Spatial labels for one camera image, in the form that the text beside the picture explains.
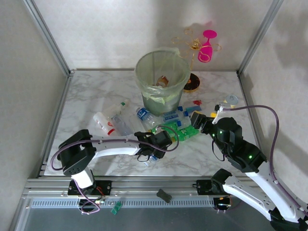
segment clear plastic bottle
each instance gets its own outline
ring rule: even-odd
[[[174,112],[168,112],[163,115],[163,122],[164,123],[170,123],[173,121],[182,120],[184,117],[188,116],[188,112],[182,112],[182,111],[174,111]]]
[[[187,128],[191,124],[192,124],[191,119],[188,116],[185,116],[181,120],[177,121],[178,130]]]
[[[93,116],[94,121],[101,127],[101,129],[108,136],[118,136],[114,126],[108,119],[101,113],[98,112]]]
[[[146,127],[147,130],[154,128],[157,125],[163,123],[161,117],[154,116],[151,112],[143,108],[137,108],[136,110],[137,116],[142,120],[143,125]]]
[[[111,122],[121,136],[128,136],[134,133],[120,115],[115,115],[114,117],[112,117]]]
[[[108,136],[119,136],[117,130],[111,122],[111,118],[119,115],[128,106],[129,100],[124,100],[119,104],[113,104],[106,108],[103,112],[98,112],[93,116],[94,121]]]
[[[154,165],[156,162],[158,162],[159,159],[156,156],[150,155],[150,158],[148,161],[145,161],[144,164],[146,166]]]
[[[103,110],[103,114],[110,120],[115,115],[120,115],[126,107],[129,105],[129,100],[124,100],[121,103],[113,104],[110,107]]]

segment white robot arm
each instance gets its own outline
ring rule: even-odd
[[[227,160],[250,177],[265,194],[256,192],[224,169],[220,169],[211,179],[215,193],[226,192],[242,199],[262,213],[275,230],[308,230],[307,204],[279,178],[272,178],[268,160],[255,145],[243,139],[242,127],[232,117],[215,120],[194,112],[191,122],[201,133],[210,134]]]

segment green clip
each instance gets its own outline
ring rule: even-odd
[[[121,202],[118,201],[115,204],[115,206],[111,209],[111,212],[115,215],[115,214],[117,214],[117,212],[120,210],[121,207],[122,207],[122,204],[121,204]]]

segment white bottle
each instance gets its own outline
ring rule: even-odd
[[[94,121],[101,127],[101,129],[108,136],[118,136],[114,126],[108,119],[101,113],[98,112],[93,116]]]
[[[121,103],[113,104],[110,107],[103,110],[103,114],[107,117],[107,119],[110,121],[112,117],[115,115],[120,115],[126,109],[126,107],[129,105],[129,100],[124,100]]]
[[[151,112],[149,112],[145,108],[138,107],[136,112],[137,112],[137,117],[142,120],[143,125],[146,127],[146,129],[152,129],[157,125],[163,123],[161,117],[154,116]]]
[[[187,128],[191,124],[192,124],[191,119],[188,116],[185,116],[181,120],[177,121],[178,130]]]
[[[156,156],[150,155],[150,158],[148,161],[145,161],[144,164],[146,166],[154,165],[156,162],[158,162],[159,159]]]

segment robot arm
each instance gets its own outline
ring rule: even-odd
[[[227,160],[237,169],[250,177],[265,192],[266,197],[254,192],[254,190],[223,171],[225,176],[212,178],[212,186],[218,191],[233,194],[258,211],[271,221],[276,230],[307,230],[305,222],[308,217],[303,211],[307,211],[307,204],[297,198],[281,180],[287,192],[301,206],[297,209],[295,204],[287,197],[271,178],[270,166],[264,154],[253,144],[248,143],[242,137],[242,128],[233,118],[221,118],[215,120],[204,114],[194,112],[191,117],[192,126],[200,129],[201,133],[210,134],[213,141],[226,156]]]
[[[94,158],[107,155],[154,155],[163,158],[172,139],[166,131],[153,134],[136,132],[124,137],[98,137],[89,134],[87,129],[80,130],[59,146],[59,150],[76,142],[86,141],[81,145],[72,145],[61,151],[57,159],[62,163],[63,174],[72,177],[79,188],[85,189],[94,184],[92,172],[87,167]]]

